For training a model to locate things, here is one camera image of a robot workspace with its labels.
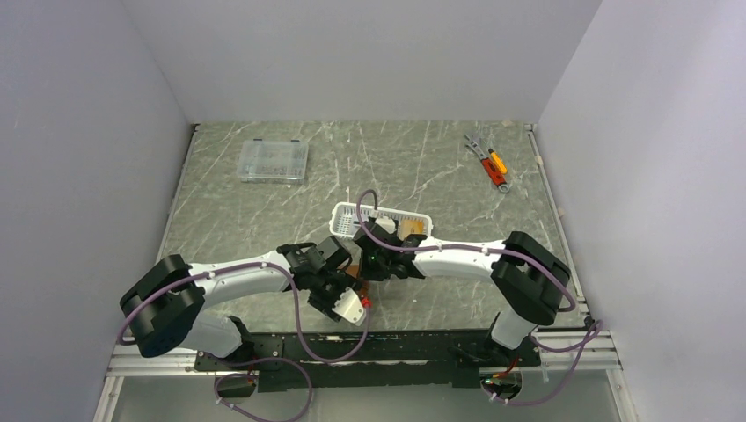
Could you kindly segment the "white plastic basket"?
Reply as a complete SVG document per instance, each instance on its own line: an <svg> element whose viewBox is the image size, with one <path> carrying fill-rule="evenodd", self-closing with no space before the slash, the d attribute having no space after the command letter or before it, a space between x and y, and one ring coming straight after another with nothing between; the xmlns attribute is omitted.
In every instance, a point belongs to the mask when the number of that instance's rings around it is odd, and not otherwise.
<svg viewBox="0 0 746 422"><path fill-rule="evenodd" d="M367 222L370 218L374 218L375 223L391 233L395 230L401 240L412 234L430 236L434 227L428 215L385 207L374 209L369 205L361 205L359 218L354 203L338 202L332 211L329 230L334 236L352 239L362 222Z"/></svg>

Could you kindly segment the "brown leather card holder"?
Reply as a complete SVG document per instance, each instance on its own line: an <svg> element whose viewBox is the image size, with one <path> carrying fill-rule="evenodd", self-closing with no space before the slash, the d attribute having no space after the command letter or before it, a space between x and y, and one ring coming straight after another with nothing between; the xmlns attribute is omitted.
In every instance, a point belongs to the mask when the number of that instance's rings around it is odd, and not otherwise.
<svg viewBox="0 0 746 422"><path fill-rule="evenodd" d="M368 280L365 280L361 276L360 267L357 264L352 264L345 270L345 272L346 274L350 275L351 277L354 277L357 280L357 285L354 288L354 291L359 296L368 296L370 283Z"/></svg>

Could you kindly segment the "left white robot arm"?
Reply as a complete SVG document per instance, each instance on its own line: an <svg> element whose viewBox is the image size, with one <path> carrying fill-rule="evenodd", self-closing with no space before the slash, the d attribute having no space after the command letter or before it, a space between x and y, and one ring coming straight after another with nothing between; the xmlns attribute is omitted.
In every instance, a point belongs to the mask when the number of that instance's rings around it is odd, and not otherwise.
<svg viewBox="0 0 746 422"><path fill-rule="evenodd" d="M351 258L335 236L218 264L188 263L179 254L169 255L121 297L125 325L117 341L136 346L144 358L189 348L240 369L253 354L248 330L239 318L217 318L207 309L249 295L305 290L308 303L326 317L361 325L367 310L358 295L359 280L347 273Z"/></svg>

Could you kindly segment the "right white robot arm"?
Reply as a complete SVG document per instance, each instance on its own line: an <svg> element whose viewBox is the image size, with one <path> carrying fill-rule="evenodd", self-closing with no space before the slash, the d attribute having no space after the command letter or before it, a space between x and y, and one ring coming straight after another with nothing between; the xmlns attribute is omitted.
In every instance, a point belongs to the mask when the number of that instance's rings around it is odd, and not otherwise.
<svg viewBox="0 0 746 422"><path fill-rule="evenodd" d="M502 241L459 243L420 234L400 239L365 222L353 241L362 252L360 274L365 280L455 277L492 282L509 305L494 319L484 344L487 358L496 365L515 358L537 327L553 324L558 313L575 307L567 289L568 266L521 231Z"/></svg>

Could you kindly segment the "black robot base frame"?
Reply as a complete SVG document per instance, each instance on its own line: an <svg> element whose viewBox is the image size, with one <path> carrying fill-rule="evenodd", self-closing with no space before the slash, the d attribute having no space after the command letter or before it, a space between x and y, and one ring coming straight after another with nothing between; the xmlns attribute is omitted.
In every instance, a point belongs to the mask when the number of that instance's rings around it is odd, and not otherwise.
<svg viewBox="0 0 746 422"><path fill-rule="evenodd" d="M476 388L479 378L491 368L506 367L517 359L517 367L534 368L544 363L541 347L525 339L518 349L505 355L487 346L488 331L372 331L361 349L348 360L323 363L348 353L358 344L357 332L255 333L253 349L235 357L215 359L197 354L198 373L250 370L258 378L260 392L283 392L303 388L353 388L447 384L453 388Z"/></svg>

